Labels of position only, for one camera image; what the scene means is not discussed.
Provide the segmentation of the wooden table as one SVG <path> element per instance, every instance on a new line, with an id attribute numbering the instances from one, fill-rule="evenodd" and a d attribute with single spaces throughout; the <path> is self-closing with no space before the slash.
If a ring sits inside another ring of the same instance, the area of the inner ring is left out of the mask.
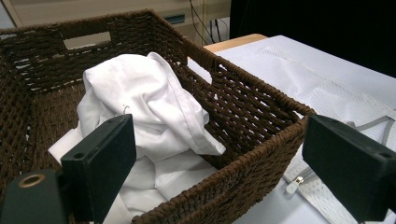
<path id="1" fill-rule="evenodd" d="M 221 50 L 231 49 L 238 46 L 246 45 L 252 42 L 260 41 L 265 39 L 265 35 L 260 34 L 251 34 L 251 35 L 244 35 L 237 38 L 225 40 L 219 43 L 210 44 L 205 46 L 205 49 L 211 52 L 218 52 Z"/>

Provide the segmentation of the white shirt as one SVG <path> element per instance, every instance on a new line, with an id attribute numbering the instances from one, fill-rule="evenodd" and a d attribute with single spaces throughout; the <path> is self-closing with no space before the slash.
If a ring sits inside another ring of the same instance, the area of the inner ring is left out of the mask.
<path id="1" fill-rule="evenodd" d="M 103 224 L 130 224 L 215 173 L 204 157 L 225 147 L 205 129 L 208 113 L 162 56 L 122 54 L 85 70 L 83 82 L 78 126 L 49 148 L 55 159 L 108 119 L 130 114 L 134 121 L 136 162 Z"/>

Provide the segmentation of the brown wicker basket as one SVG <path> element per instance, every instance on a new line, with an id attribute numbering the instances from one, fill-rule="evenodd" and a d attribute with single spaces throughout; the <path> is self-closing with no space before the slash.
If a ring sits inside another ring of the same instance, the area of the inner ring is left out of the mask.
<path id="1" fill-rule="evenodd" d="M 8 183 L 57 169 L 50 147 L 77 125 L 83 72 L 124 53 L 160 54 L 226 148 L 215 173 L 129 224 L 232 224 L 279 182 L 311 109 L 182 36 L 151 10 L 0 29 L 0 202 Z"/>

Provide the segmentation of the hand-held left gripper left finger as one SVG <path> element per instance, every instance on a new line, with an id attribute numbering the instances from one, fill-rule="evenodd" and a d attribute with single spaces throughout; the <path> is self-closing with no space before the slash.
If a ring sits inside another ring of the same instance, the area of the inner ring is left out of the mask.
<path id="1" fill-rule="evenodd" d="M 133 116 L 102 123 L 61 157 L 77 221 L 105 220 L 136 160 Z"/>

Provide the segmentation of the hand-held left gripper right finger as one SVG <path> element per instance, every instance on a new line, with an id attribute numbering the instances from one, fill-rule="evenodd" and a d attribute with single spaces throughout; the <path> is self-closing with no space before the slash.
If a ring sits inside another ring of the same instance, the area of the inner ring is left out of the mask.
<path id="1" fill-rule="evenodd" d="M 396 152 L 336 119 L 312 115 L 303 159 L 359 223 L 396 213 Z"/>

